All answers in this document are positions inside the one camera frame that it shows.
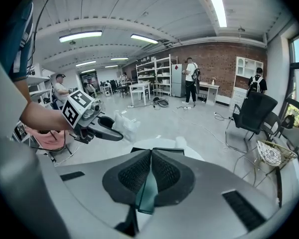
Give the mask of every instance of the black pants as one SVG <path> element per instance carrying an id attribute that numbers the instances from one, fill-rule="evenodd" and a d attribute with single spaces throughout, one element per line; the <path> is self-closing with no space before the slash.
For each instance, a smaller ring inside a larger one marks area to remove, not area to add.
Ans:
<path id="1" fill-rule="evenodd" d="M 186 81 L 186 102 L 189 102 L 190 93 L 191 97 L 193 98 L 193 102 L 196 101 L 196 90 L 195 90 L 195 84 L 194 82 Z"/>

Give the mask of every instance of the white ceiling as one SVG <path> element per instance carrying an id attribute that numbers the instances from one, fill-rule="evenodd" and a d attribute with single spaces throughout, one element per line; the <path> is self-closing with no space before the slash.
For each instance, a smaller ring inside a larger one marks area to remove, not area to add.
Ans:
<path id="1" fill-rule="evenodd" d="M 33 1 L 34 22 L 45 1 Z M 223 2 L 227 28 L 218 27 L 210 0 L 50 0 L 38 25 L 34 63 L 55 72 L 91 60 L 97 63 L 78 71 L 124 65 L 129 61 L 113 63 L 110 58 L 133 60 L 162 43 L 216 35 L 238 36 L 240 27 L 246 30 L 242 37 L 262 40 L 284 9 L 279 0 Z M 91 30 L 101 30 L 103 34 L 75 40 L 75 45 L 59 42 L 60 36 Z M 133 33 L 161 42 L 154 45 L 131 39 Z"/>

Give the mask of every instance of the cap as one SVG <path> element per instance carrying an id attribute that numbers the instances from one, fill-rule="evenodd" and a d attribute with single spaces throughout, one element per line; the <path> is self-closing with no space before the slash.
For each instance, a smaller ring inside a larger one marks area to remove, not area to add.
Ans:
<path id="1" fill-rule="evenodd" d="M 64 75 L 64 74 L 57 74 L 55 78 L 57 79 L 57 78 L 59 78 L 59 77 L 62 77 L 62 78 L 64 78 L 64 77 L 65 77 L 65 75 Z"/>

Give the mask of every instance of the plastic bag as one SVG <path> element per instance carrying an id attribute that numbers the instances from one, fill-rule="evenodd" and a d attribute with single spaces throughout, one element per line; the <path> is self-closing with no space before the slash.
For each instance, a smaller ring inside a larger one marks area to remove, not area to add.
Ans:
<path id="1" fill-rule="evenodd" d="M 120 132 L 127 141 L 134 143 L 141 122 L 131 121 L 127 117 L 122 116 L 119 111 L 114 111 L 114 121 L 112 129 Z"/>

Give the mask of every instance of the ceiling light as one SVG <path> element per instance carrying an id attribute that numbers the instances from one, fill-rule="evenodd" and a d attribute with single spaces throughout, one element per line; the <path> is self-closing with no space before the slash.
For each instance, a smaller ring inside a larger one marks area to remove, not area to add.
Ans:
<path id="1" fill-rule="evenodd" d="M 225 14 L 223 0 L 211 0 L 211 1 L 213 3 L 213 6 L 214 6 L 216 14 L 217 14 L 219 26 L 227 27 L 226 14 Z"/>
<path id="2" fill-rule="evenodd" d="M 154 43 L 154 44 L 157 44 L 158 41 L 155 41 L 153 39 L 149 39 L 147 37 L 144 37 L 144 36 L 140 36 L 140 35 L 137 35 L 137 34 L 132 34 L 131 35 L 131 38 L 133 39 L 138 39 L 138 40 L 142 40 L 142 41 L 145 41 L 145 42 L 150 42 L 150 43 Z"/>
<path id="3" fill-rule="evenodd" d="M 83 71 L 83 72 L 81 72 L 81 74 L 83 74 L 83 73 L 88 73 L 88 72 L 92 72 L 92 71 L 95 71 L 95 69 L 87 70 L 87 71 Z"/>
<path id="4" fill-rule="evenodd" d="M 94 64 L 94 63 L 96 63 L 96 61 L 85 62 L 85 63 L 82 63 L 82 64 L 77 64 L 75 66 L 84 66 L 84 65 L 88 65 L 88 64 Z"/>
<path id="5" fill-rule="evenodd" d="M 129 58 L 111 58 L 111 60 L 127 60 Z"/>
<path id="6" fill-rule="evenodd" d="M 91 32 L 82 32 L 82 33 L 76 33 L 76 34 L 69 34 L 65 36 L 61 36 L 59 38 L 60 42 L 67 42 L 75 39 L 85 38 L 85 37 L 95 37 L 95 36 L 101 36 L 102 31 L 91 31 Z"/>

